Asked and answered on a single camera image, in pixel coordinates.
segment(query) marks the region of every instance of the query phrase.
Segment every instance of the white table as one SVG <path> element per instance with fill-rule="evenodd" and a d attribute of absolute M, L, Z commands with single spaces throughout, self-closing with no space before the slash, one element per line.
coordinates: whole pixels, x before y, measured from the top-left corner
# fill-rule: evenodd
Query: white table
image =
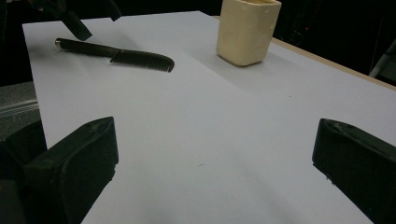
<path fill-rule="evenodd" d="M 60 51 L 60 22 L 23 25 L 48 147 L 113 116 L 120 163 L 85 224 L 371 221 L 312 165 L 320 118 L 396 145 L 396 91 L 271 44 L 262 63 L 216 54 L 200 12 L 84 21 L 88 42 L 157 52 L 171 73 Z"/>

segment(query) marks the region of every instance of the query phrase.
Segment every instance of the cup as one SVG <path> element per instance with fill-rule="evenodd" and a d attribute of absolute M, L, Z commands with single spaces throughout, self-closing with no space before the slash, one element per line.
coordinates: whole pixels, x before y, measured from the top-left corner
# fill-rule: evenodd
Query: cup
<path fill-rule="evenodd" d="M 217 53 L 246 66 L 262 61 L 274 34 L 281 3 L 276 0 L 223 0 Z"/>

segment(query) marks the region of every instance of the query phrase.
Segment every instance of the dark background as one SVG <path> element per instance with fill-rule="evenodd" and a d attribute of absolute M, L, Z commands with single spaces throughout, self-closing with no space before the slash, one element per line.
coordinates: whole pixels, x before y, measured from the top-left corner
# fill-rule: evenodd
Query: dark background
<path fill-rule="evenodd" d="M 396 38 L 394 0 L 279 0 L 282 8 L 274 37 L 368 75 Z M 114 0 L 124 16 L 200 10 L 219 15 L 221 0 Z M 81 19 L 107 14 L 95 0 L 66 0 Z M 21 25 L 55 21 L 23 2 L 7 5 L 5 53 L 0 57 L 0 86 L 32 81 Z"/>

